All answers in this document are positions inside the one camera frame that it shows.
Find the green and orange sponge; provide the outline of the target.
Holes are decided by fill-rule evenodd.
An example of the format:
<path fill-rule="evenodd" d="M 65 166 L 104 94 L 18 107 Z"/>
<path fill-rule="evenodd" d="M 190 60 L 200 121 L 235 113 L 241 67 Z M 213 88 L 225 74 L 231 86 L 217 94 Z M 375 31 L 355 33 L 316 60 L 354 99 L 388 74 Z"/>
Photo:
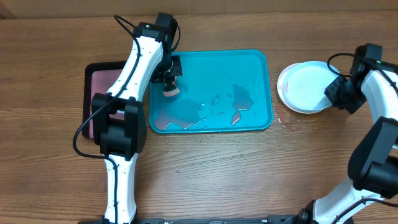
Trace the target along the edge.
<path fill-rule="evenodd" d="M 163 95 L 165 97 L 175 96 L 180 93 L 179 88 L 177 87 L 175 82 L 166 83 L 163 89 Z"/>

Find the light blue plate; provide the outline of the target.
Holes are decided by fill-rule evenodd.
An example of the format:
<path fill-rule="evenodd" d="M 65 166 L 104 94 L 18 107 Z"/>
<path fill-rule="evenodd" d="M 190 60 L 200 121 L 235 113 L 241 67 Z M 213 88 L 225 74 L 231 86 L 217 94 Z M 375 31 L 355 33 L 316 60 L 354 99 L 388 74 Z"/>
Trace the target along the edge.
<path fill-rule="evenodd" d="M 292 68 L 284 80 L 287 99 L 297 109 L 317 110 L 328 108 L 331 101 L 325 96 L 325 88 L 338 77 L 335 67 L 327 63 L 308 61 Z"/>

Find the white plate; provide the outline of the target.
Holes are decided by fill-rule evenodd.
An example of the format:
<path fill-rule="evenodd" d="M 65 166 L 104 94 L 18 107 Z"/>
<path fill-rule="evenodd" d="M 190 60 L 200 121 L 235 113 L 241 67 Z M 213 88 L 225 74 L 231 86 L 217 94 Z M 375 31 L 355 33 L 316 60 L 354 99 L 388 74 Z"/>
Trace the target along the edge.
<path fill-rule="evenodd" d="M 293 106 L 293 104 L 287 99 L 285 92 L 284 92 L 284 80 L 285 77 L 287 76 L 288 72 L 294 68 L 295 66 L 300 65 L 300 63 L 293 63 L 283 69 L 283 71 L 280 73 L 278 80 L 277 80 L 277 94 L 280 98 L 280 100 L 283 102 L 283 104 L 288 107 L 290 110 L 297 112 L 297 113 L 302 113 L 302 114 L 314 114 L 320 112 L 322 109 L 317 109 L 317 110 L 304 110 L 304 109 L 297 109 Z"/>

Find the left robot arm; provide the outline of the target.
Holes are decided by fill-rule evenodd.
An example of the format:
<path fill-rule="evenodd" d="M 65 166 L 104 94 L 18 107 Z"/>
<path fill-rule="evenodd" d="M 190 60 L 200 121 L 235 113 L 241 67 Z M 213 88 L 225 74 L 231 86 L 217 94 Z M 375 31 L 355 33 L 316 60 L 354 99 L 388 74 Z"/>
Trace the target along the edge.
<path fill-rule="evenodd" d="M 141 22 L 129 31 L 131 53 L 115 83 L 91 102 L 93 139 L 107 170 L 108 204 L 100 223 L 133 223 L 136 162 L 143 150 L 147 126 L 143 98 L 150 83 L 161 83 L 165 96 L 180 90 L 176 81 L 182 65 L 172 52 L 180 40 L 180 27 L 171 14 L 158 13 L 153 24 Z"/>

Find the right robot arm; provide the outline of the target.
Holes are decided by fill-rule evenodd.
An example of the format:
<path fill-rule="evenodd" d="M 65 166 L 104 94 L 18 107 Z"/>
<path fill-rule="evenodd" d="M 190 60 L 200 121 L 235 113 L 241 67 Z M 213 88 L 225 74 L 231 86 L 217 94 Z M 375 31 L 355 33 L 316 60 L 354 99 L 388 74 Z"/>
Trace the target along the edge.
<path fill-rule="evenodd" d="M 347 178 L 328 195 L 312 200 L 286 223 L 352 223 L 372 203 L 394 207 L 397 195 L 397 65 L 382 61 L 382 46 L 364 44 L 351 54 L 349 74 L 338 74 L 324 94 L 339 110 L 355 113 L 368 103 L 373 126 L 353 151 Z"/>

